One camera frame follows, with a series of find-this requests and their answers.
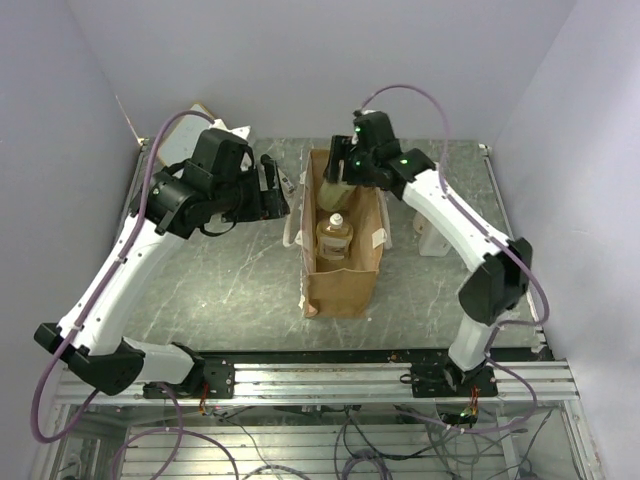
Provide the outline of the brown canvas bag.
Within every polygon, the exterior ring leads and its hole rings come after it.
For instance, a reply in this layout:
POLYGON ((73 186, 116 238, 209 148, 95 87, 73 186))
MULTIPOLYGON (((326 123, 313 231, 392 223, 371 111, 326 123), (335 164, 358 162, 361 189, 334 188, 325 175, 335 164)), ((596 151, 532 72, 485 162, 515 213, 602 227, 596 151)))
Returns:
POLYGON ((307 318, 359 318, 373 297, 388 228, 382 192, 356 187, 336 212, 318 203, 329 152, 314 149, 298 188, 300 226, 294 246, 303 259, 300 306, 307 318))

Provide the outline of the beige cap bottle front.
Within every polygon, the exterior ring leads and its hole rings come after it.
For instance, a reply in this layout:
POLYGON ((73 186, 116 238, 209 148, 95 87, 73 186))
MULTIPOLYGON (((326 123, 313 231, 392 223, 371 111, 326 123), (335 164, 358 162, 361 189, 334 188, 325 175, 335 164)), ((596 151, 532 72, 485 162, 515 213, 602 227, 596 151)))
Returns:
POLYGON ((416 233, 422 234, 426 225, 426 218, 419 212, 415 212, 413 218, 413 228, 416 233))

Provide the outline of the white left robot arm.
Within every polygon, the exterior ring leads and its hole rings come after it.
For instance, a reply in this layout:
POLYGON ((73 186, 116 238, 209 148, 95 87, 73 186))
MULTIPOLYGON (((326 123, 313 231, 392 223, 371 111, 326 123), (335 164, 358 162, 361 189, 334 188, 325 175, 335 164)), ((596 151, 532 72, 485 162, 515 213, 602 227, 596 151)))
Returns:
POLYGON ((131 312, 163 264, 220 216, 230 227, 279 219, 289 212, 277 163, 254 156, 235 130, 203 131, 191 156, 146 174, 120 238, 78 303, 58 323, 41 324, 34 338, 79 379, 114 396, 134 383, 166 383, 182 397, 213 384, 196 351, 124 335, 131 312))

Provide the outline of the beige cap bottle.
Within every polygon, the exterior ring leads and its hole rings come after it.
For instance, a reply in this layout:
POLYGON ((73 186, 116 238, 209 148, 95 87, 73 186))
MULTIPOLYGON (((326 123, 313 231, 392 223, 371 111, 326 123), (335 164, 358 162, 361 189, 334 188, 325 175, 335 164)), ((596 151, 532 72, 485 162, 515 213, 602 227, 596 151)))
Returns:
POLYGON ((347 183, 331 183, 325 179, 317 193, 316 204, 325 212, 344 210, 355 190, 355 186, 347 183))
POLYGON ((413 218, 413 228, 416 233, 422 234, 426 225, 426 218, 419 212, 415 212, 413 218))

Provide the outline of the white bottle black cap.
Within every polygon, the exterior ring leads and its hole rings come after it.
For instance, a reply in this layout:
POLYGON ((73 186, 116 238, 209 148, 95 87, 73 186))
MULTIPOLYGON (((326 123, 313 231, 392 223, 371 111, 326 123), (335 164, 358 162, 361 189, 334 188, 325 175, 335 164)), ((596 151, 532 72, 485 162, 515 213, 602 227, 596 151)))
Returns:
POLYGON ((451 249, 451 243, 431 223, 427 222, 421 227, 418 242, 421 256, 445 257, 451 249))

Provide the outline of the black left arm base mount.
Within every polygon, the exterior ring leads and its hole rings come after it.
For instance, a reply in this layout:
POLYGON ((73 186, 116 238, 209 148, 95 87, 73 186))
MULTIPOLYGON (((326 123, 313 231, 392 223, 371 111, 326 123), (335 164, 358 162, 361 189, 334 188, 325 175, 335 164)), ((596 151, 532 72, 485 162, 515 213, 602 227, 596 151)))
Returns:
POLYGON ((235 390, 235 367, 226 360, 207 362, 202 375, 204 399, 232 399, 235 390))

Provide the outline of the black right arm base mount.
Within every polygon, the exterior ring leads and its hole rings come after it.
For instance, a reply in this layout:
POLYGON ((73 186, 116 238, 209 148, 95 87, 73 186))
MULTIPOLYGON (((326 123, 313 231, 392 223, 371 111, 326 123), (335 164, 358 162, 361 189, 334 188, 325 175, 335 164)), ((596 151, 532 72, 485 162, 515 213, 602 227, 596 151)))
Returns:
POLYGON ((400 376, 409 385, 414 398, 496 397, 498 395, 494 370, 481 365, 471 372, 461 373, 453 364, 413 364, 408 373, 400 376))

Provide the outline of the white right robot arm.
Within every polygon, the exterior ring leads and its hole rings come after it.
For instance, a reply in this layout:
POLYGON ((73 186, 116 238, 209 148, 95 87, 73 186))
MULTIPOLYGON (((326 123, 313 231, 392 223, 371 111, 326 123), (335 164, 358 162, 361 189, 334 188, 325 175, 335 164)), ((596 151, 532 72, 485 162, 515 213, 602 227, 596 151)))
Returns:
POLYGON ((358 187, 376 187, 421 214, 465 263, 458 292, 463 318, 440 373, 450 394, 465 394, 488 363, 500 318, 527 293, 533 250, 494 228, 449 186, 442 162, 419 149, 403 150, 389 116, 358 110, 353 132, 331 139, 318 206, 336 214, 358 187))

